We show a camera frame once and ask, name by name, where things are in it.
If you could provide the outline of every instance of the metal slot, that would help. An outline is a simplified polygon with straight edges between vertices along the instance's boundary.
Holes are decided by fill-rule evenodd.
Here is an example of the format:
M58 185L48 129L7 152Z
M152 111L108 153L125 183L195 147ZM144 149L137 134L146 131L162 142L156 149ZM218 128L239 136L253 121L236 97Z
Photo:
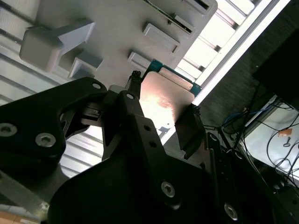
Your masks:
M200 14L207 14L209 5L202 0L184 0L188 5L198 11Z
M150 23L144 29L143 34L153 42L164 46L169 52L175 54L178 51L180 43Z
M164 12L162 9L160 9L159 7L155 6L153 3L151 3L148 0L143 0L145 3L147 3L148 5L150 5L151 7L153 7L156 11L158 11L161 15L163 15L165 18L167 18L170 22L172 22L174 25L176 25L177 27L179 27L181 30L185 31L187 34L191 35L192 30L190 30L188 27L186 27L184 24L182 24L181 22L177 21L176 19L174 19L173 17L171 17L170 15L168 15L166 12Z
M195 0L201 7L203 7L205 10L208 10L209 9L209 6L204 3L203 1L200 1L200 0Z
M150 65L150 61L136 52L132 52L128 58L128 62L140 69L142 72L145 72L147 67Z

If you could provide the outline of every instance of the gray plastic part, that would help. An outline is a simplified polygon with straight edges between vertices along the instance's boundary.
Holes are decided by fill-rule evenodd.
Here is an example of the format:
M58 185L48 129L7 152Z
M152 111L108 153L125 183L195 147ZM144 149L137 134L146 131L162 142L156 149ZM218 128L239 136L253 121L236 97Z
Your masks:
M185 27L187 27L188 29L190 29L191 30L191 33L190 33L190 36L192 36L193 35L193 31L194 31L194 27L192 26L192 25L190 25L188 22L186 22L185 20L183 20L181 17L179 17L178 15L176 15L175 17L174 17L174 19L176 20L176 21L179 21L180 23L182 23ZM173 22L170 22L170 26L171 27L177 27L177 25L176 24L174 24Z
M95 55L90 54L87 51L82 51L77 57L75 57L69 77L94 77L94 75L91 74L100 67L102 61L102 59Z
M183 0L187 4L189 4L192 8L198 11L201 14L208 14L209 9L211 8L209 5L209 1L206 0Z
M148 66L150 65L150 61L136 52L132 52L128 58L128 62L134 65L136 68L140 69L141 72L145 72Z
M162 30L159 30L153 24L148 23L148 25L143 31L143 34L146 37L150 38L154 43L157 43L165 47L165 49L167 49L169 52L175 54L178 51L180 43L172 37L168 36Z
M94 24L85 19L54 30L28 29L24 34L20 58L46 72L52 72L63 54L88 40Z
M32 28L25 31L20 58L46 72L52 72L59 64L63 43L47 30Z

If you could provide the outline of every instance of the black cable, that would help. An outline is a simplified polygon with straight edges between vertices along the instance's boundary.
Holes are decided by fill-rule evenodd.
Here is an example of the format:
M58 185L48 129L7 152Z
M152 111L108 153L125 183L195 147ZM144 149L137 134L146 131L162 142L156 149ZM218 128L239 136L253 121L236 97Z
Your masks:
M286 110L286 111L292 111L292 110L293 110L293 108L291 108L290 106L289 106L289 107L281 107L281 106L277 106L277 105L274 105L274 104L272 104L272 106L273 106L273 107L280 108L280 109L284 109L284 110Z
M245 143L245 132L243 132L243 139L241 139L241 141L242 141L243 144L244 144L245 151L246 151L246 155L247 155L247 158L248 158L249 162L251 163L251 165L253 166L253 168L256 169L256 167L255 167L253 161L252 161L251 158L249 157L249 155L250 155L251 157L253 157L253 156L250 154L250 152L249 152L248 149L247 149L247 146L246 146L246 143Z
M254 100L255 100L255 98L256 98L256 96L257 96L259 87L260 87L260 84L256 87L256 90L255 90L255 92L254 92L254 94L253 94L253 96L252 96L250 105L249 105L249 107L248 107L248 110L247 110L247 112L246 112L246 115L245 115L245 118L244 118L244 121L243 121L243 125L242 125L243 128L242 128L240 134L239 134L238 137L237 137L237 140L236 140L236 142L235 142L235 145L234 145L233 149L236 149L236 148L237 148L237 146L238 146L238 144L239 144L239 141L240 141L240 139L241 139L241 137L242 137L242 133L245 131L245 126L246 126L248 117L249 117L249 115L250 115L250 111L251 111L251 109L252 109Z
M298 155L296 156L296 158L294 159L294 162L293 162L293 164L291 165L291 168L290 168L290 171L288 172L287 177L290 176L291 172L293 173L293 167L295 166L295 164L296 164L298 158L299 158L299 154L298 154Z
M255 121L258 122L258 123L261 123L261 124L263 124L263 125L265 125L265 126L267 126L267 127L269 127L269 128L271 128L271 129L273 129L273 130L275 130L275 131L280 131L280 130L278 130L278 129L275 129L275 128L273 128L273 127L271 127L271 126L269 126L269 125L267 125L267 124L261 122L260 120L255 120Z
M271 142L271 140L273 139L273 137L274 137L277 133L279 133L280 131L287 130L287 129L289 129L290 127L292 127L293 124L295 123L295 121L297 120L298 116L299 116L299 113L298 113L298 115L296 116L296 118L293 120L293 122L291 123L291 125L289 125L288 127L283 128L283 129L281 129L281 130L276 131L276 132L269 138L269 141L268 141L268 143L267 143L266 153L267 153L267 157L268 157L268 159L270 160L270 162L271 162L274 166L276 166L276 164L271 160L271 158L270 158L270 156L269 156L269 145L270 145L270 142ZM291 149L289 150L289 152L287 153L287 155L286 155L285 158L287 158L287 157L289 156L289 154L291 153L291 151L292 151L292 149L294 148L294 146L295 146L295 144L291 147Z

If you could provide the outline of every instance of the black machine frame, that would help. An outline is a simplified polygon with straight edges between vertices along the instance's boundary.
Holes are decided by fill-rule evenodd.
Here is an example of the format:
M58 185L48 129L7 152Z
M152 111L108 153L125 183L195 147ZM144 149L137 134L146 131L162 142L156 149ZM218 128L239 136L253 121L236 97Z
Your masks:
M48 224L297 223L246 157L205 131L198 107L176 122L185 158L167 155L140 89L134 71L124 90L85 77L1 106L0 193ZM103 128L103 161L68 180L65 141L90 125Z

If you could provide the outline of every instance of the black metal bracket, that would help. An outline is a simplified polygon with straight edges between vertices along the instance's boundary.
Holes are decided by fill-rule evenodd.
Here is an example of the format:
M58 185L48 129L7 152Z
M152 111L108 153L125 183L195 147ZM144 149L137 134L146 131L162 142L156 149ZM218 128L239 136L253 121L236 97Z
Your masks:
M79 79L0 107L0 169L53 170L65 150L65 138L82 132L78 108L101 100L106 88L92 78Z

